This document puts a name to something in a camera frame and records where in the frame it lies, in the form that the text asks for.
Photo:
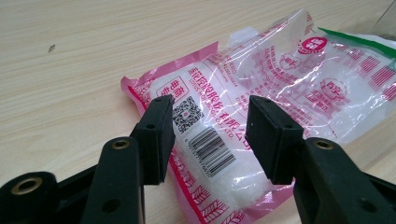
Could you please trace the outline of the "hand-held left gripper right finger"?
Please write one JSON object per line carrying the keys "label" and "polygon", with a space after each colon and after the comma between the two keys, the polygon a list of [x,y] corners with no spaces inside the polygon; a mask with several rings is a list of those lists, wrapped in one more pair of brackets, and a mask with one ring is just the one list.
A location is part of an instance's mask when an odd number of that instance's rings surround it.
{"label": "hand-held left gripper right finger", "polygon": [[396,185],[361,171],[333,141],[303,132],[273,101],[249,97],[247,142],[273,184],[294,185],[303,224],[396,224]]}

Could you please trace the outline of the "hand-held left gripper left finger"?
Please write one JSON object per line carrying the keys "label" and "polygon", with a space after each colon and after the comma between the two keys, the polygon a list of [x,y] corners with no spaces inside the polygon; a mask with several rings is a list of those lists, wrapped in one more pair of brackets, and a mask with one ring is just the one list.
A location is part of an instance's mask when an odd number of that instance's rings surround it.
{"label": "hand-held left gripper left finger", "polygon": [[146,185],[160,185],[175,143],[173,97],[153,99],[128,136],[105,143],[81,224],[145,224]]}

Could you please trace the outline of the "pink printed clear plastic bag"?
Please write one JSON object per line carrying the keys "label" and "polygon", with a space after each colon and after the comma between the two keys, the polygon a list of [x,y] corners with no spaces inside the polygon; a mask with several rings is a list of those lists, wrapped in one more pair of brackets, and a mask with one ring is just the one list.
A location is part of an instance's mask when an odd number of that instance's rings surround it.
{"label": "pink printed clear plastic bag", "polygon": [[252,224],[292,194],[272,184],[245,137],[248,99],[275,101],[305,137],[353,141],[396,109],[396,41],[317,28],[299,10],[262,33],[244,29],[124,78],[140,111],[172,95],[169,170],[189,224]]}

